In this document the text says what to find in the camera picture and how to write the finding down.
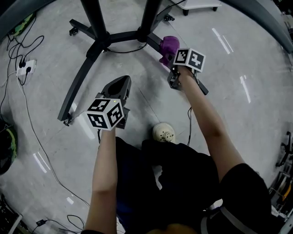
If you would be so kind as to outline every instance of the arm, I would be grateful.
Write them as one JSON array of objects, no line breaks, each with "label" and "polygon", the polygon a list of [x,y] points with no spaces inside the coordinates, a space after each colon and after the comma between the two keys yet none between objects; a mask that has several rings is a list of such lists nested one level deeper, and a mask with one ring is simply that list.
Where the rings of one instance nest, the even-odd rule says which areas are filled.
[{"label": "arm", "polygon": [[231,168],[244,161],[232,144],[220,116],[203,95],[192,73],[182,66],[179,66],[179,72],[179,81],[192,106],[221,181]]},{"label": "arm", "polygon": [[115,128],[103,131],[92,178],[92,199],[85,230],[116,232],[117,162]]}]

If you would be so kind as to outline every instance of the hand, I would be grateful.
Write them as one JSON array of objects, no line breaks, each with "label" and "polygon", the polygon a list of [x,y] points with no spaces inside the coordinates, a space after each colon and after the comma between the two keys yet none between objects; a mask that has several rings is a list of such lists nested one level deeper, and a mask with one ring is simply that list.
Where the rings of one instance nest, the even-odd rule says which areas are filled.
[{"label": "hand", "polygon": [[185,67],[185,66],[178,66],[178,71],[180,73],[179,76],[179,81],[183,78],[183,77],[193,77],[192,72],[189,70],[189,68]]}]

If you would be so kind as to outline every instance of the black cable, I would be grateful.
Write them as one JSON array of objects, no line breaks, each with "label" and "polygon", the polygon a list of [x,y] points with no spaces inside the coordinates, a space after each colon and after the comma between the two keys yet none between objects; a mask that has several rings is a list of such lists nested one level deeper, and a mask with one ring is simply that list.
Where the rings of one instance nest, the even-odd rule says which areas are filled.
[{"label": "black cable", "polygon": [[180,2],[177,2],[177,3],[173,4],[173,5],[169,5],[169,6],[167,6],[164,10],[166,10],[166,9],[172,7],[172,6],[178,5],[178,4],[180,4],[181,2],[184,2],[184,1],[186,1],[186,0],[182,0],[182,1],[180,1]]},{"label": "black cable", "polygon": [[114,51],[114,50],[110,50],[109,48],[107,48],[106,51],[110,51],[110,52],[113,52],[113,53],[131,53],[131,52],[135,52],[135,51],[141,50],[141,49],[143,49],[146,46],[147,46],[147,43],[145,43],[143,46],[140,45],[138,49],[130,50],[130,51],[125,51],[125,52]]},{"label": "black cable", "polygon": [[32,231],[32,234],[34,233],[34,231],[38,228],[39,226],[35,227],[35,229]]},{"label": "black cable", "polygon": [[4,120],[4,118],[3,118],[3,116],[2,116],[1,108],[2,108],[2,104],[3,104],[3,102],[4,102],[4,100],[5,100],[5,97],[6,97],[7,85],[8,85],[8,76],[7,76],[6,86],[5,86],[4,97],[3,97],[3,100],[2,100],[1,105],[0,105],[0,116],[1,116],[1,119],[2,119],[4,122],[6,122],[6,121]]},{"label": "black cable", "polygon": [[[2,116],[1,108],[2,108],[3,102],[4,102],[5,97],[6,97],[6,93],[7,93],[7,86],[8,86],[8,77],[9,77],[9,66],[10,66],[10,62],[11,62],[12,59],[15,59],[15,70],[17,70],[17,58],[18,58],[18,57],[21,57],[21,61],[25,61],[26,56],[27,56],[29,53],[31,53],[34,49],[36,49],[36,48],[37,48],[37,47],[43,42],[43,40],[44,40],[44,36],[42,35],[42,36],[37,37],[37,38],[33,41],[33,43],[31,43],[31,44],[28,45],[28,46],[24,46],[24,45],[22,44],[23,41],[24,41],[24,39],[26,38],[26,36],[27,36],[28,33],[30,32],[31,28],[33,27],[34,23],[36,22],[36,20],[37,20],[37,14],[36,14],[36,16],[35,16],[35,19],[34,19],[32,25],[31,25],[30,28],[28,29],[27,33],[25,34],[25,36],[23,37],[23,39],[22,39],[21,42],[18,42],[18,40],[16,39],[16,37],[13,37],[12,39],[10,39],[9,35],[7,35],[7,37],[8,37],[8,43],[7,43],[7,48],[6,48],[6,50],[8,50],[8,47],[9,47],[9,45],[11,44],[11,42],[13,42],[13,40],[15,40],[15,41],[17,42],[17,44],[14,45],[13,47],[11,47],[10,50],[9,50],[9,52],[8,52],[9,63],[8,63],[8,66],[7,66],[7,82],[6,82],[6,86],[5,86],[4,97],[3,97],[3,100],[2,100],[2,102],[1,102],[1,104],[0,104],[0,116],[1,116],[1,119],[2,119],[4,122],[5,122],[5,120],[4,120],[3,116]],[[40,42],[37,46],[35,46],[32,50],[30,50],[30,51],[29,51],[24,57],[23,57],[23,55],[18,55],[18,51],[19,51],[19,48],[20,48],[20,47],[28,48],[28,47],[32,46],[32,45],[36,42],[36,40],[38,40],[38,39],[41,38],[41,37],[42,37],[41,42]],[[13,57],[13,53],[14,53],[14,51],[15,51],[16,48],[17,48],[16,56]],[[25,77],[25,81],[24,81],[23,83],[21,83],[21,85],[24,85],[24,84],[25,84],[26,79],[27,79],[27,74],[26,74],[26,77]]]},{"label": "black cable", "polygon": [[187,146],[189,146],[190,138],[191,138],[191,111],[192,111],[192,107],[190,107],[189,110],[187,111],[187,115],[188,115],[188,118],[189,118],[189,137],[188,137]]},{"label": "black cable", "polygon": [[25,79],[24,79],[24,82],[22,83],[21,81],[20,81],[20,79],[18,78],[18,80],[19,80],[19,83],[20,83],[20,85],[21,86],[24,86],[24,84],[26,83],[26,81],[27,81],[27,74],[26,74],[26,77],[25,77]]},{"label": "black cable", "polygon": [[[82,222],[82,228],[79,228],[79,227],[77,227],[73,222],[71,222],[70,220],[69,220],[69,217],[76,217],[76,218],[78,218],[81,222]],[[74,214],[68,214],[67,215],[67,220],[68,220],[68,222],[69,223],[71,223],[73,226],[75,226],[77,229],[80,229],[80,230],[83,230],[84,229],[84,222],[83,222],[83,220],[80,218],[80,217],[78,217],[78,216],[76,216],[76,215],[74,215]]]},{"label": "black cable", "polygon": [[98,130],[98,140],[99,140],[99,144],[101,143],[101,137],[100,137],[100,129]]},{"label": "black cable", "polygon": [[[35,16],[35,20],[33,21],[33,23],[32,23],[32,25],[31,25],[31,27],[29,28],[29,30],[27,31],[27,33],[24,35],[24,37],[23,37],[23,39],[22,39],[22,42],[21,43],[19,43],[16,39],[16,41],[17,41],[17,43],[18,44],[20,44],[20,46],[22,46],[22,43],[23,43],[23,41],[24,41],[24,39],[26,38],[26,36],[28,35],[28,33],[30,32],[30,30],[31,30],[31,28],[33,27],[33,25],[34,25],[34,23],[36,22],[36,20],[37,20],[37,14],[36,14],[36,16]],[[20,46],[18,47],[18,49],[17,49],[17,52],[16,52],[16,59],[15,59],[15,70],[16,70],[16,64],[17,64],[17,57],[18,57],[18,51],[19,51],[19,48],[20,48]]]},{"label": "black cable", "polygon": [[[77,227],[74,223],[72,223],[72,222],[69,220],[68,217],[76,217],[76,218],[79,218],[79,220],[81,220],[81,222],[82,222],[82,228]],[[57,221],[55,221],[55,220],[53,220],[53,219],[47,219],[47,220],[40,220],[40,221],[42,221],[42,223],[41,223],[41,224],[38,224],[38,226],[36,226],[36,227],[34,228],[34,230],[32,231],[32,234],[34,233],[34,231],[35,231],[38,227],[43,226],[43,225],[46,224],[48,221],[55,222],[55,223],[59,224],[60,226],[62,226],[63,228],[65,228],[65,229],[59,229],[59,230],[69,231],[69,232],[74,233],[74,234],[78,234],[78,233],[81,233],[81,232],[83,231],[83,229],[84,229],[84,222],[83,222],[83,220],[82,220],[80,217],[78,217],[78,216],[76,216],[76,215],[73,215],[73,214],[69,214],[69,215],[67,215],[67,220],[68,220],[73,226],[75,226],[77,229],[79,229],[79,230],[81,230],[81,231],[72,231],[72,230],[68,229],[66,226],[62,225],[61,223],[59,223],[59,222],[57,222]]]}]

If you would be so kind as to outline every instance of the white cable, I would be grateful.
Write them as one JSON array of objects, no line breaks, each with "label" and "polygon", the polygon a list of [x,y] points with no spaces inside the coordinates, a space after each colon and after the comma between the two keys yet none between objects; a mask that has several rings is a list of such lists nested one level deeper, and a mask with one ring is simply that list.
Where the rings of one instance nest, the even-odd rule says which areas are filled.
[{"label": "white cable", "polygon": [[[13,73],[16,73],[16,71],[11,72],[11,73],[8,75],[8,77],[9,77],[10,75],[12,75]],[[8,78],[4,81],[4,83],[3,83],[2,85],[0,85],[0,88],[4,87],[4,85],[6,84],[7,80],[8,80]]]},{"label": "white cable", "polygon": [[42,146],[40,140],[38,139],[37,134],[36,134],[36,132],[35,132],[35,130],[34,130],[34,128],[33,128],[33,123],[32,123],[31,116],[30,116],[30,114],[29,114],[28,106],[27,106],[27,96],[26,96],[25,93],[24,93],[24,89],[23,89],[23,87],[20,87],[20,85],[19,85],[19,82],[18,82],[18,76],[16,76],[16,81],[17,81],[17,84],[18,84],[18,87],[19,87],[20,91],[21,91],[22,94],[24,95],[24,100],[26,101],[27,115],[28,115],[28,119],[29,119],[29,122],[30,122],[31,127],[32,127],[32,131],[33,131],[33,133],[34,133],[34,135],[35,135],[35,137],[36,137],[36,139],[37,139],[37,141],[38,141],[38,143],[39,143],[41,149],[43,150],[43,152],[44,152],[44,154],[45,154],[45,156],[46,156],[46,158],[47,158],[47,160],[48,160],[48,163],[49,163],[49,165],[50,165],[50,167],[51,167],[51,172],[52,172],[52,174],[53,174],[55,180],[56,180],[57,183],[58,183],[59,185],[61,185],[64,189],[66,189],[68,192],[70,192],[71,194],[73,194],[74,196],[76,196],[77,198],[79,198],[79,199],[80,199],[81,201],[83,201],[88,207],[90,207],[90,205],[89,205],[89,203],[88,203],[87,201],[85,201],[85,200],[83,200],[82,198],[80,198],[79,196],[77,196],[75,193],[73,193],[72,191],[70,191],[68,188],[66,188],[66,187],[65,187],[65,186],[59,181],[59,179],[58,179],[58,177],[57,177],[57,175],[56,175],[56,173],[55,173],[55,171],[54,171],[54,168],[53,168],[53,166],[52,166],[52,164],[51,164],[51,161],[50,161],[50,159],[49,159],[49,157],[48,157],[46,151],[44,150],[44,148],[43,148],[43,146]]}]

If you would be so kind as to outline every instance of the wire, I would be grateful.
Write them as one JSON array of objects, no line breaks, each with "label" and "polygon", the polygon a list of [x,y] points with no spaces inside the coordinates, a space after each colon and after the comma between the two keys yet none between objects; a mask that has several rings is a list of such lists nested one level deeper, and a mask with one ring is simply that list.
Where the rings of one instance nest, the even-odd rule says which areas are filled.
[{"label": "wire", "polygon": [[21,81],[20,81],[20,79],[19,78],[17,78],[18,80],[19,80],[19,83],[20,83],[20,85],[21,86],[24,86],[24,84],[26,83],[26,81],[27,81],[27,73],[26,73],[26,77],[25,77],[25,79],[24,79],[24,82],[22,83]]},{"label": "wire", "polygon": [[98,140],[99,140],[99,144],[101,143],[101,137],[100,137],[100,129],[98,130]]},{"label": "wire", "polygon": [[[28,35],[28,33],[30,32],[30,30],[31,30],[31,28],[33,27],[33,25],[34,25],[34,23],[36,22],[36,20],[37,20],[37,14],[36,14],[36,16],[35,16],[35,20],[33,21],[33,23],[32,23],[32,25],[31,25],[31,27],[30,27],[30,28],[29,28],[29,30],[27,31],[26,35],[24,35],[24,37],[23,37],[23,39],[22,39],[22,42],[21,42],[21,43],[19,43],[19,42],[16,40],[16,38],[15,38],[15,40],[16,40],[16,42],[17,42],[17,44],[20,44],[20,46],[22,46],[22,43],[23,43],[24,39],[26,38],[26,36],[27,36],[27,35]],[[20,46],[18,47],[18,49],[17,49],[17,52],[16,52],[16,59],[15,59],[15,70],[16,70],[17,57],[18,57],[18,51],[19,51],[19,48],[20,48]]]},{"label": "wire", "polygon": [[0,116],[1,116],[1,119],[2,119],[4,122],[6,122],[6,121],[4,120],[4,118],[3,118],[3,116],[2,116],[1,108],[2,108],[2,104],[3,104],[3,102],[4,102],[4,100],[5,100],[5,97],[6,97],[7,85],[8,85],[8,77],[7,77],[7,82],[6,82],[6,86],[5,86],[4,97],[3,97],[3,100],[2,100],[1,105],[0,105]]},{"label": "wire", "polygon": [[[13,73],[16,73],[16,71],[11,72],[11,73],[8,75],[8,77],[9,77],[10,75],[12,75]],[[8,80],[8,78],[6,78],[6,80],[4,81],[4,83],[3,83],[2,85],[0,85],[0,88],[4,87],[4,85],[6,84],[7,80]]]},{"label": "wire", "polygon": [[[71,221],[69,220],[69,217],[76,217],[76,218],[78,218],[78,219],[82,222],[82,228],[77,227],[73,222],[71,222]],[[76,216],[76,215],[73,215],[73,214],[68,214],[68,215],[67,215],[67,220],[68,220],[69,223],[71,223],[71,224],[72,224],[73,226],[75,226],[77,229],[80,229],[80,230],[83,230],[83,229],[84,229],[84,222],[83,222],[83,220],[82,220],[80,217],[78,217],[78,216]]]},{"label": "wire", "polygon": [[180,1],[180,2],[177,2],[177,3],[173,4],[173,5],[169,5],[169,6],[167,6],[164,10],[166,10],[166,9],[172,7],[172,6],[178,5],[178,4],[180,4],[181,2],[184,2],[184,1],[186,1],[186,0],[182,0],[182,1]]},{"label": "wire", "polygon": [[19,87],[19,89],[21,90],[21,92],[22,92],[22,94],[24,95],[24,98],[25,98],[26,108],[27,108],[27,115],[28,115],[28,119],[29,119],[30,125],[31,125],[31,127],[32,127],[32,131],[33,131],[33,133],[34,133],[34,135],[35,135],[35,137],[36,137],[36,139],[37,139],[37,141],[38,141],[38,143],[39,143],[41,149],[43,150],[43,152],[44,152],[44,154],[45,154],[45,156],[46,156],[46,158],[47,158],[47,160],[48,160],[48,163],[49,163],[49,165],[50,165],[50,167],[51,167],[51,171],[52,171],[52,174],[53,174],[55,180],[56,180],[57,183],[58,183],[59,185],[61,185],[64,189],[66,189],[68,192],[70,192],[71,194],[73,194],[74,196],[76,196],[77,198],[79,198],[79,199],[80,199],[81,201],[83,201],[88,207],[90,207],[90,205],[89,205],[89,203],[88,203],[87,201],[83,200],[82,198],[80,198],[79,196],[77,196],[75,193],[73,193],[71,190],[69,190],[67,187],[65,187],[65,186],[60,182],[60,180],[58,179],[58,177],[57,177],[57,175],[56,175],[56,173],[55,173],[55,171],[54,171],[54,168],[53,168],[53,166],[52,166],[52,164],[51,164],[50,158],[48,157],[46,151],[44,150],[44,148],[43,148],[43,146],[42,146],[40,140],[38,139],[37,134],[36,134],[36,132],[35,132],[35,130],[34,130],[34,128],[33,128],[33,123],[32,123],[31,116],[30,116],[30,114],[29,114],[29,110],[28,110],[28,105],[27,105],[27,96],[26,96],[26,94],[25,94],[25,92],[24,92],[23,86],[20,87],[19,82],[18,82],[18,78],[17,78],[17,77],[16,77],[16,80],[17,80],[18,87]]},{"label": "wire", "polygon": [[188,118],[189,118],[189,137],[188,137],[187,146],[189,146],[190,138],[191,138],[191,111],[192,111],[192,107],[190,107],[189,110],[187,111],[187,115],[188,115]]},{"label": "wire", "polygon": [[197,78],[196,70],[194,70],[194,72],[193,72],[193,77],[194,77],[196,83],[198,84],[198,86],[200,86],[200,81],[199,81],[198,78]]},{"label": "wire", "polygon": [[38,228],[39,226],[35,227],[35,229],[32,231],[32,234],[35,232],[35,230]]},{"label": "wire", "polygon": [[[79,218],[79,219],[81,220],[81,222],[82,222],[82,225],[83,225],[82,229],[79,228],[79,227],[77,227],[74,223],[72,223],[72,222],[68,219],[68,216],[73,216],[73,217],[77,217],[77,218]],[[41,225],[35,227],[35,229],[32,231],[32,234],[34,233],[34,231],[35,231],[38,227],[43,226],[43,225],[44,225],[46,222],[48,222],[48,221],[55,222],[55,223],[59,224],[60,226],[62,226],[63,228],[65,228],[65,229],[59,229],[59,230],[69,231],[69,232],[72,232],[72,233],[75,233],[75,234],[77,234],[77,233],[81,233],[81,232],[83,231],[83,229],[84,229],[84,222],[83,222],[83,220],[82,220],[80,217],[78,217],[78,216],[76,216],[76,215],[72,215],[72,214],[70,214],[70,215],[67,215],[67,219],[68,219],[68,221],[69,221],[71,224],[73,224],[77,229],[79,229],[79,230],[81,230],[81,231],[72,231],[72,230],[68,229],[66,226],[62,225],[61,223],[59,223],[59,222],[57,222],[57,221],[55,221],[55,220],[53,220],[53,219],[47,219],[47,220],[44,220],[44,223],[43,223],[43,224],[41,224]]]},{"label": "wire", "polygon": [[12,126],[13,126],[13,125],[10,125],[10,126],[5,127],[4,129],[2,129],[2,130],[0,131],[0,133],[3,132],[3,131],[5,131],[5,130],[8,129],[8,128],[11,128]]},{"label": "wire", "polygon": [[140,45],[138,49],[130,50],[130,51],[125,51],[125,52],[114,51],[114,50],[110,50],[109,48],[106,48],[106,51],[110,51],[110,52],[113,52],[113,53],[131,53],[131,52],[135,52],[135,51],[141,50],[141,49],[143,49],[146,46],[147,46],[147,43],[145,43],[144,45]]},{"label": "wire", "polygon": [[[37,14],[35,15],[35,18],[34,18],[33,23],[31,24],[30,28],[29,28],[28,31],[26,32],[26,34],[25,34],[25,36],[23,37],[23,39],[22,39],[21,42],[19,42],[19,41],[16,39],[16,37],[13,37],[12,39],[10,39],[9,35],[7,35],[7,37],[8,37],[8,43],[7,43],[7,48],[6,48],[7,51],[8,51],[8,47],[10,46],[11,42],[13,42],[13,40],[15,40],[15,41],[17,42],[17,44],[14,45],[14,46],[12,46],[12,47],[10,48],[10,50],[8,51],[9,63],[8,63],[8,66],[7,66],[7,79],[6,79],[6,81],[3,83],[3,85],[0,86],[0,87],[3,87],[4,84],[6,83],[4,97],[3,97],[3,100],[2,100],[2,102],[1,102],[1,104],[0,104],[0,116],[1,116],[1,119],[2,119],[4,122],[5,122],[5,120],[4,120],[3,116],[2,116],[1,109],[2,109],[2,105],[3,105],[3,102],[4,102],[5,97],[6,97],[6,93],[7,93],[8,78],[9,78],[9,76],[11,75],[11,73],[9,74],[9,66],[10,66],[10,62],[11,62],[12,59],[15,59],[15,71],[17,71],[17,58],[18,58],[18,57],[21,57],[21,62],[24,62],[24,61],[25,61],[25,58],[27,57],[27,55],[28,55],[29,53],[31,53],[34,49],[36,49],[36,48],[37,48],[37,47],[43,42],[43,40],[44,40],[44,36],[41,35],[41,36],[37,37],[37,38],[36,38],[36,39],[35,39],[30,45],[28,45],[28,46],[24,46],[24,45],[22,44],[23,41],[24,41],[24,39],[26,38],[26,36],[27,36],[28,33],[30,32],[31,28],[33,27],[34,23],[36,22],[36,20],[37,20]],[[26,53],[25,56],[23,56],[23,55],[18,55],[18,52],[19,52],[19,48],[20,48],[20,47],[28,48],[28,47],[32,46],[32,45],[33,45],[33,44],[34,44],[39,38],[41,38],[41,37],[42,37],[42,40],[40,41],[40,43],[39,43],[37,46],[35,46],[33,49],[31,49],[28,53]],[[16,56],[13,57],[13,53],[14,53],[14,51],[15,51],[16,48],[17,48]]]}]

